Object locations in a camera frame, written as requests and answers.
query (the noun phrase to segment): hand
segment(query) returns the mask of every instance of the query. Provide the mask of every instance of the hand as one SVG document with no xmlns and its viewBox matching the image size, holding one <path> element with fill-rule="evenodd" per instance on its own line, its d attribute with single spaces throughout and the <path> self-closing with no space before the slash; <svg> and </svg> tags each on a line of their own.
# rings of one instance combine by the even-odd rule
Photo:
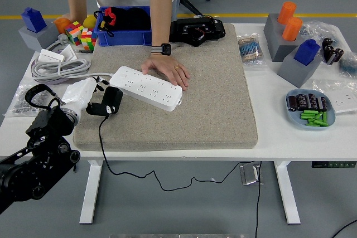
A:
<svg viewBox="0 0 357 238">
<path fill-rule="evenodd" d="M 162 72 L 174 86 L 179 85 L 182 90 L 187 90 L 189 87 L 190 74 L 187 68 L 172 56 L 152 53 L 141 65 L 144 75 L 148 73 L 149 69 L 157 69 Z"/>
</svg>

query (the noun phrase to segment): smartwatch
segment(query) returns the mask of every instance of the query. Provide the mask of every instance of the smartwatch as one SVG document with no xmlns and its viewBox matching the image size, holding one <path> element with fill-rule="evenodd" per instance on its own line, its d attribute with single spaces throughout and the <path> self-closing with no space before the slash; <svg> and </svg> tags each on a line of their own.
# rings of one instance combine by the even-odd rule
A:
<svg viewBox="0 0 357 238">
<path fill-rule="evenodd" d="M 151 53 L 155 53 L 155 52 L 158 52 L 158 53 L 161 53 L 163 55 L 166 55 L 166 56 L 170 56 L 171 55 L 171 45 L 170 44 L 167 44 L 167 43 L 163 43 L 161 44 L 160 47 L 151 47 Z"/>
</svg>

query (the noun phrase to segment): plastic bag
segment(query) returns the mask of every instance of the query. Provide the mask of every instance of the plastic bag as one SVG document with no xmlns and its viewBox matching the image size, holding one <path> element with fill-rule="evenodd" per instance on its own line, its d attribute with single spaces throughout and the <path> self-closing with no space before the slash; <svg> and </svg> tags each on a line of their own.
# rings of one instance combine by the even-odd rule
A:
<svg viewBox="0 0 357 238">
<path fill-rule="evenodd" d="M 259 45 L 259 34 L 237 36 L 240 57 L 242 62 L 247 66 L 266 65 L 262 49 Z"/>
<path fill-rule="evenodd" d="M 312 89 L 322 93 L 345 89 L 345 90 L 352 91 L 357 96 L 357 82 L 354 81 L 315 79 L 312 82 Z"/>
<path fill-rule="evenodd" d="M 357 54 L 345 51 L 339 61 L 340 75 L 357 80 Z"/>
<path fill-rule="evenodd" d="M 333 25 L 328 25 L 324 22 L 308 21 L 302 25 L 300 29 L 300 35 L 304 39 L 314 39 L 321 48 L 324 39 L 330 38 L 332 40 L 331 46 L 334 49 L 339 48 L 346 51 L 347 48 L 340 41 L 339 35 L 335 29 L 336 28 Z M 326 62 L 323 49 L 320 49 L 316 55 L 321 58 L 321 61 Z"/>
<path fill-rule="evenodd" d="M 20 116 L 36 116 L 37 113 L 43 109 L 32 107 L 26 100 L 25 95 L 27 91 L 39 83 L 31 78 L 23 78 L 16 90 L 15 96 L 13 97 L 9 108 L 5 113 L 5 117 L 20 117 Z M 32 100 L 38 105 L 46 106 L 49 102 L 50 93 L 44 91 L 37 94 Z"/>
</svg>

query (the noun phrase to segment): black cable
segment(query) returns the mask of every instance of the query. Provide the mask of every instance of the black cable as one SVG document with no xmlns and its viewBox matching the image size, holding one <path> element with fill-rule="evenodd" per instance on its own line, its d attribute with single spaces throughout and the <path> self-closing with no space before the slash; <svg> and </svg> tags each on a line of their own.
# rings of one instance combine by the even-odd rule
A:
<svg viewBox="0 0 357 238">
<path fill-rule="evenodd" d="M 332 238 L 335 238 L 335 237 L 337 236 L 337 234 L 339 234 L 340 232 L 342 232 L 342 230 L 343 230 L 344 228 L 350 226 L 351 224 L 353 224 L 353 223 L 355 223 L 355 222 L 357 222 L 357 220 L 354 220 L 354 221 L 348 223 L 347 225 L 345 225 L 344 227 L 342 227 Z"/>
<path fill-rule="evenodd" d="M 147 173 L 145 176 L 138 176 L 138 175 L 135 175 L 133 173 L 129 173 L 129 172 L 120 172 L 120 173 L 115 173 L 109 166 L 109 163 L 108 163 L 108 160 L 107 160 L 107 156 L 105 155 L 105 151 L 104 151 L 104 147 L 103 147 L 103 140 L 102 140 L 102 134 L 101 134 L 101 128 L 102 128 L 102 125 L 103 123 L 109 118 L 109 116 L 107 115 L 103 121 L 100 123 L 99 125 L 99 140 L 100 140 L 100 147 L 102 148 L 102 152 L 103 152 L 103 157 L 104 157 L 104 160 L 105 160 L 105 164 L 107 165 L 109 171 L 113 174 L 113 175 L 116 175 L 116 176 L 119 176 L 119 175 L 123 175 L 123 174 L 127 174 L 127 175 L 131 175 L 133 177 L 136 177 L 136 178 L 146 178 L 147 176 L 149 176 L 150 174 L 154 174 L 155 176 L 155 179 L 157 180 L 158 184 L 160 185 L 160 188 L 165 191 L 165 192 L 172 192 L 172 191 L 176 191 L 176 190 L 181 190 L 181 189 L 186 189 L 188 187 L 190 187 L 192 185 L 192 182 L 193 180 L 197 181 L 197 182 L 212 182 L 212 183 L 223 183 L 225 181 L 225 179 L 236 169 L 236 167 L 239 165 L 239 164 L 242 164 L 242 163 L 253 163 L 255 161 L 250 161 L 250 162 L 239 162 L 237 163 L 234 168 L 222 179 L 222 181 L 208 181 L 208 180 L 200 180 L 200 179 L 196 179 L 195 177 L 192 177 L 191 178 L 191 181 L 190 181 L 190 184 L 187 185 L 187 186 L 184 186 L 184 187 L 179 187 L 179 188 L 174 188 L 174 189 L 170 189 L 170 190 L 167 190 L 167 189 L 164 189 L 161 185 L 161 182 L 160 180 L 158 179 L 157 175 L 156 175 L 156 172 L 155 170 Z M 259 182 L 259 191 L 258 191 L 258 200 L 257 200 L 257 221 L 256 221 L 256 226 L 255 226 L 255 238 L 257 238 L 257 232 L 258 232 L 258 207 L 259 207 L 259 199 L 260 199 L 260 169 L 261 169 L 261 166 L 262 166 L 262 161 L 260 162 L 260 165 L 259 165 L 259 170 L 258 170 L 258 182 Z"/>
<path fill-rule="evenodd" d="M 257 214 L 256 214 L 256 226 L 255 226 L 255 238 L 257 238 L 257 233 L 258 233 L 258 208 L 259 208 L 259 199 L 260 199 L 260 169 L 262 167 L 262 161 L 260 162 L 259 165 L 259 170 L 258 170 L 258 182 L 259 182 L 259 190 L 258 190 L 258 200 L 257 200 Z"/>
<path fill-rule="evenodd" d="M 101 133 L 100 133 L 100 129 L 102 128 L 102 124 L 103 124 L 108 118 L 109 118 L 109 116 L 106 116 L 106 117 L 104 118 L 104 120 L 103 120 L 103 121 L 100 123 L 100 125 L 99 125 L 99 140 L 100 140 L 100 147 L 102 148 L 102 152 L 103 152 L 105 164 L 107 165 L 109 171 L 110 171 L 113 175 L 116 175 L 116 176 L 123 175 L 123 174 L 127 174 L 127 175 L 131 175 L 131 176 L 133 176 L 133 177 L 136 177 L 136 178 L 146 178 L 146 177 L 149 176 L 150 174 L 154 174 L 155 179 L 157 180 L 158 184 L 160 185 L 160 188 L 161 188 L 163 191 L 165 191 L 165 192 L 172 192 L 172 191 L 176 191 L 176 190 L 186 189 L 186 188 L 188 188 L 188 187 L 190 187 L 190 186 L 192 185 L 193 180 L 195 180 L 195 181 L 197 181 L 197 182 L 212 182 L 212 183 L 218 183 L 218 184 L 223 183 L 223 182 L 226 180 L 226 178 L 236 169 L 236 167 L 237 167 L 239 164 L 242 164 L 242 163 L 252 163 L 252 162 L 254 162 L 254 161 L 250 161 L 250 162 L 239 162 L 239 163 L 237 163 L 237 164 L 234 166 L 234 168 L 224 177 L 224 179 L 223 179 L 222 181 L 200 180 L 200 179 L 197 179 L 197 178 L 195 178 L 195 177 L 192 177 L 191 182 L 190 182 L 189 185 L 184 186 L 184 187 L 179 187 L 179 188 L 174 188 L 174 189 L 167 190 L 167 189 L 164 189 L 164 188 L 162 187 L 161 182 L 160 182 L 160 180 L 158 179 L 155 170 L 153 170 L 153 171 L 147 173 L 145 176 L 138 176 L 138 175 L 135 175 L 135 174 L 129 173 L 129 172 L 115 173 L 115 172 L 111 169 L 111 167 L 109 166 L 108 160 L 107 160 L 107 156 L 105 155 L 105 151 L 104 151 L 104 147 L 103 147 L 102 135 L 101 135 Z"/>
</svg>

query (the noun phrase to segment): coiled white cable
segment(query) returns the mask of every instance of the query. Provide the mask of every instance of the coiled white cable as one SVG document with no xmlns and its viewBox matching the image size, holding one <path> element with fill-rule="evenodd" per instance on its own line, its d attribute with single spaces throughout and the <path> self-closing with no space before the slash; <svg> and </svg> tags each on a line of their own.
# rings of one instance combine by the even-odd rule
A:
<svg viewBox="0 0 357 238">
<path fill-rule="evenodd" d="M 51 82 L 62 78 L 114 75 L 104 72 L 88 74 L 90 64 L 90 61 L 86 59 L 76 59 L 64 62 L 35 62 L 31 67 L 31 71 L 33 79 L 38 82 Z"/>
</svg>

